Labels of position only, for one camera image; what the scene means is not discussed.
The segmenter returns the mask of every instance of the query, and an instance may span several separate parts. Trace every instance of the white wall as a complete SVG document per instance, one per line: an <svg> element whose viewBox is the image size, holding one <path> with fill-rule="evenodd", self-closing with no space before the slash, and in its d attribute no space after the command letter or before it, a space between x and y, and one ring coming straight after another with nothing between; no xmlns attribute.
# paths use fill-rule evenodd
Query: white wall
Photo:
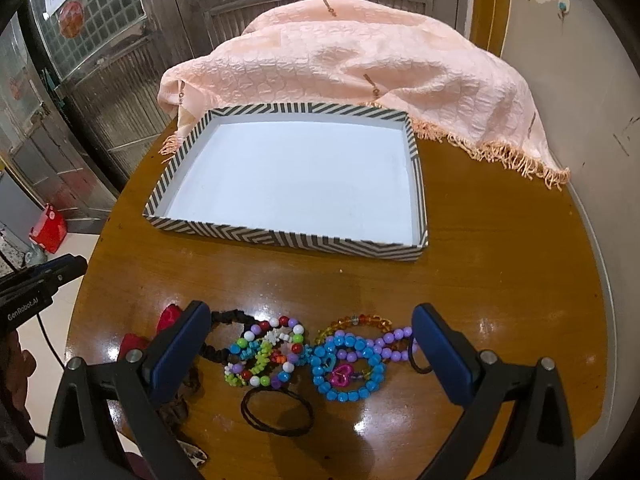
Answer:
<svg viewBox="0 0 640 480"><path fill-rule="evenodd" d="M549 146L572 170L610 281L603 413L577 443L578 478L588 478L640 392L640 78L593 0L570 0L564 24L555 1L511 0L502 57L528 81Z"/></svg>

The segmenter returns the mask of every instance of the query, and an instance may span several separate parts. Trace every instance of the human hand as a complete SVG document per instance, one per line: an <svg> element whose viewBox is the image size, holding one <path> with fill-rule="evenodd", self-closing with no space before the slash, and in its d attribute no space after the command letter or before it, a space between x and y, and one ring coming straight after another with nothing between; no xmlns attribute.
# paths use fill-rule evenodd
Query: human hand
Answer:
<svg viewBox="0 0 640 480"><path fill-rule="evenodd" d="M24 410L27 400L27 382L36 370L36 359L31 352L22 350L17 332L11 332L6 337L9 347L9 362L4 372L4 386L12 396L16 410Z"/></svg>

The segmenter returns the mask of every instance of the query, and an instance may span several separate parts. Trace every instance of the black and white striped border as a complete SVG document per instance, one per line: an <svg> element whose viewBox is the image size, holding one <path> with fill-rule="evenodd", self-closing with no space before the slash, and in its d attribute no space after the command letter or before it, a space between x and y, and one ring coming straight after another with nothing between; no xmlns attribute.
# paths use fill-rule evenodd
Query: black and white striped border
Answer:
<svg viewBox="0 0 640 480"><path fill-rule="evenodd" d="M404 122L404 131L409 147L412 170L415 179L418 197L418 228L422 233L420 243L407 246L403 244L380 244L369 240L351 240L348 238L335 238L317 235L305 235L284 231L264 229L251 229L208 222L192 222L164 218L155 215L156 209L164 193L180 168L185 156L193 147L196 140L202 134L204 128L215 117L241 115L241 114L267 114L267 113L311 113L311 114L338 114L354 117L368 117L387 121ZM390 110L388 108L374 108L361 105L322 104L322 103L271 103L241 105L209 110L193 128L184 140L178 152L169 160L160 175L158 183L154 187L149 200L146 202L143 216L151 225L164 231L187 233L200 236L224 238L238 242L250 242L274 246L285 246L299 249L323 251L326 253L356 254L371 258L383 258L387 260L399 260L412 262L418 259L422 250L428 244L426 208L424 202L424 186L422 183L422 170L418 147L415 142L411 120L405 112Z"/></svg>

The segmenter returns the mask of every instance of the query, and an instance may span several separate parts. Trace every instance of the blue beaded bracelet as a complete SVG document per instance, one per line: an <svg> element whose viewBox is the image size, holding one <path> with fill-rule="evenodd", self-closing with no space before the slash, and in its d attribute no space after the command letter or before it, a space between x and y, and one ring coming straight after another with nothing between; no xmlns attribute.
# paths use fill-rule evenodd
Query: blue beaded bracelet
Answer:
<svg viewBox="0 0 640 480"><path fill-rule="evenodd" d="M362 357L371 366L371 375L365 385L357 390L340 392L334 386L348 386L353 379L353 367L351 364L337 365L337 351L339 348L357 348L362 352ZM366 399L373 392L380 389L380 383L385 380L386 365L382 362L380 354L374 352L372 348L366 346L362 338L348 336L347 338L335 337L333 341L325 342L313 348L313 355L309 359L311 373L313 374L314 385L318 392L326 396L327 400L338 400L339 402L355 402ZM332 377L327 381L324 376L331 373Z"/></svg>

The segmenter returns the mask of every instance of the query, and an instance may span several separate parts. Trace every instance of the blue gripper pad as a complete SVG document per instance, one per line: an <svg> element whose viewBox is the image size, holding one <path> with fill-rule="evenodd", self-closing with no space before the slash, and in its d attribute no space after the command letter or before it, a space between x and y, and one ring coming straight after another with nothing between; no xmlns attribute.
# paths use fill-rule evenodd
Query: blue gripper pad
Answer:
<svg viewBox="0 0 640 480"><path fill-rule="evenodd" d="M142 373L155 408L174 400L210 330L209 307L201 301L191 301L178 321L162 330L148 346Z"/></svg>
<svg viewBox="0 0 640 480"><path fill-rule="evenodd" d="M450 329L430 303L414 308L411 325L449 400L458 406L470 405L481 374L476 349L462 333Z"/></svg>

